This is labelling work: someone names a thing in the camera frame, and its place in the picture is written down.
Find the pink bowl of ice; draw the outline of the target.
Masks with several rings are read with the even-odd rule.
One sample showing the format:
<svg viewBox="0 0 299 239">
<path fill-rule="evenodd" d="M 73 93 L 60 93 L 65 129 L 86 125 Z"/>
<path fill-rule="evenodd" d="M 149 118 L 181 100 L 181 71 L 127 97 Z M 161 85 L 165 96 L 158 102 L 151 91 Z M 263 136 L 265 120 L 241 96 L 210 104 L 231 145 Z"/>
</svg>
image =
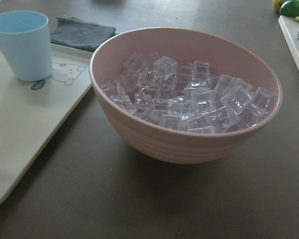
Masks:
<svg viewBox="0 0 299 239">
<path fill-rule="evenodd" d="M 274 93 L 273 110 L 254 127 L 218 134 L 176 131 L 141 120 L 115 105 L 100 88 L 121 72 L 133 52 L 158 52 L 182 62 L 209 62 L 213 73 L 235 76 Z M 236 151 L 275 117 L 283 99 L 278 77 L 261 58 L 229 40 L 181 28 L 150 27 L 110 38 L 93 53 L 90 78 L 107 119 L 130 146 L 152 158 L 178 164 L 204 163 Z"/>
</svg>

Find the blue plastic cup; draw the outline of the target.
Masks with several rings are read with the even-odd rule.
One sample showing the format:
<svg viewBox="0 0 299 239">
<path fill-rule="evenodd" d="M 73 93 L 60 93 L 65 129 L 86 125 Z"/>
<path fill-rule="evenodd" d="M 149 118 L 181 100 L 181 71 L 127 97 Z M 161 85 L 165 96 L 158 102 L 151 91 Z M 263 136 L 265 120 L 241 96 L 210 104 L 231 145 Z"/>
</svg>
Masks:
<svg viewBox="0 0 299 239">
<path fill-rule="evenodd" d="M 0 50 L 18 79 L 33 82 L 50 76 L 48 17 L 29 10 L 0 13 Z"/>
</svg>

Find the grey folded cloth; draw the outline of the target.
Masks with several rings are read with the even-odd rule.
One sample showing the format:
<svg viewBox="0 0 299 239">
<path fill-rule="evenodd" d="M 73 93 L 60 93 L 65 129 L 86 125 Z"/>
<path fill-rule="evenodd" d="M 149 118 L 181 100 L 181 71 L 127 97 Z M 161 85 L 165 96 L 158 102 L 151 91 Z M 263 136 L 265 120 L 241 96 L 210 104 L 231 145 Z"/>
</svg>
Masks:
<svg viewBox="0 0 299 239">
<path fill-rule="evenodd" d="M 85 22 L 78 18 L 57 17 L 57 27 L 50 32 L 52 44 L 94 52 L 106 40 L 116 35 L 113 26 Z"/>
</svg>

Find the beige serving tray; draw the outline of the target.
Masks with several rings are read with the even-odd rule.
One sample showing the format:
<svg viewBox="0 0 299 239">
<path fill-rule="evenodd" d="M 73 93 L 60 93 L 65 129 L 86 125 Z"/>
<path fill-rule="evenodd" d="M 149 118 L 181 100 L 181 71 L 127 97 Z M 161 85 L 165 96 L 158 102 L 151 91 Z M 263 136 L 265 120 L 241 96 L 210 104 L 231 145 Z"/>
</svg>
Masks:
<svg viewBox="0 0 299 239">
<path fill-rule="evenodd" d="M 0 51 L 0 204 L 91 88 L 92 54 L 52 45 L 53 73 L 17 79 Z"/>
</svg>

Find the wooden cutting board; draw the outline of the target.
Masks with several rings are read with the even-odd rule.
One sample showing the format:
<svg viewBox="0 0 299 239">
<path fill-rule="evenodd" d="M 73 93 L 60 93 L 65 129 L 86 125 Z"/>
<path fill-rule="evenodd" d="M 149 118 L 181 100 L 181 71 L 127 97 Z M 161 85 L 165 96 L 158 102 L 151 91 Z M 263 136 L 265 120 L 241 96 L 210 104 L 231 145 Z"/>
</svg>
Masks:
<svg viewBox="0 0 299 239">
<path fill-rule="evenodd" d="M 299 22 L 295 18 L 280 16 L 279 25 L 289 47 L 291 55 L 299 71 L 299 39 L 297 37 L 299 31 Z"/>
</svg>

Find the yellow lemon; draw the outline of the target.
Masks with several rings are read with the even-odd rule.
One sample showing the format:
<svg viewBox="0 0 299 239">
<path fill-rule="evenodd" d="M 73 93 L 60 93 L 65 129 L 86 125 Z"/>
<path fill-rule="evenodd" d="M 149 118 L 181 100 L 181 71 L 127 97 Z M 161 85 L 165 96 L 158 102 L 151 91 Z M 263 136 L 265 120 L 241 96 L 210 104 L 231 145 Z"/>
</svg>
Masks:
<svg viewBox="0 0 299 239">
<path fill-rule="evenodd" d="M 286 0 L 272 0 L 272 6 L 275 12 L 280 12 L 280 8 L 285 1 Z"/>
</svg>

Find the green lime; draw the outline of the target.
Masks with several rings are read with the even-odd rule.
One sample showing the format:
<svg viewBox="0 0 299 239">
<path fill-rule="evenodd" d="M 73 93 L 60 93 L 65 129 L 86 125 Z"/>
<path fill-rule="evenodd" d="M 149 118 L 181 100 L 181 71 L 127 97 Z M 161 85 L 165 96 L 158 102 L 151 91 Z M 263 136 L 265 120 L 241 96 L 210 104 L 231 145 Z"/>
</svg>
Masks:
<svg viewBox="0 0 299 239">
<path fill-rule="evenodd" d="M 279 14 L 288 17 L 299 16 L 299 0 L 287 0 L 282 3 Z"/>
</svg>

